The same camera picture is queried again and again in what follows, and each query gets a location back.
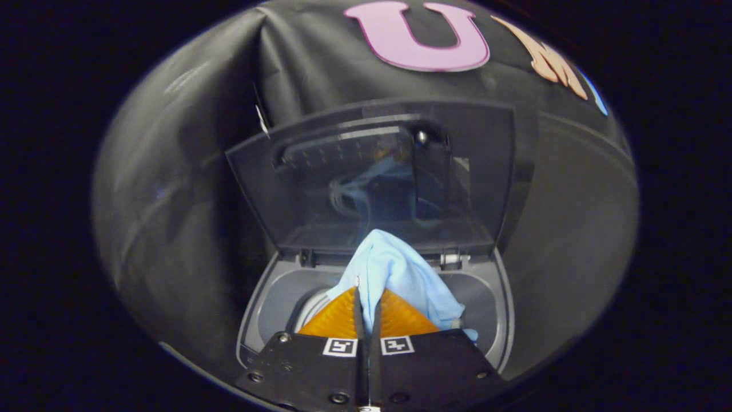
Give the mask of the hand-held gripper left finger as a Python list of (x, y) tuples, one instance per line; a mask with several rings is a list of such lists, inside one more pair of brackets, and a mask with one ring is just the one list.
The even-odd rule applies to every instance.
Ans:
[(278, 331), (254, 355), (238, 388), (286, 410), (356, 410), (369, 400), (359, 291), (340, 293), (303, 328)]

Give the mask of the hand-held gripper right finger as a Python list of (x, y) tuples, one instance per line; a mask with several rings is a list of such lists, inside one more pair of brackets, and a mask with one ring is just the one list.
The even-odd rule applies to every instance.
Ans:
[(439, 329), (392, 290), (384, 290), (369, 339), (369, 404), (382, 411), (463, 411), (507, 388), (459, 328)]

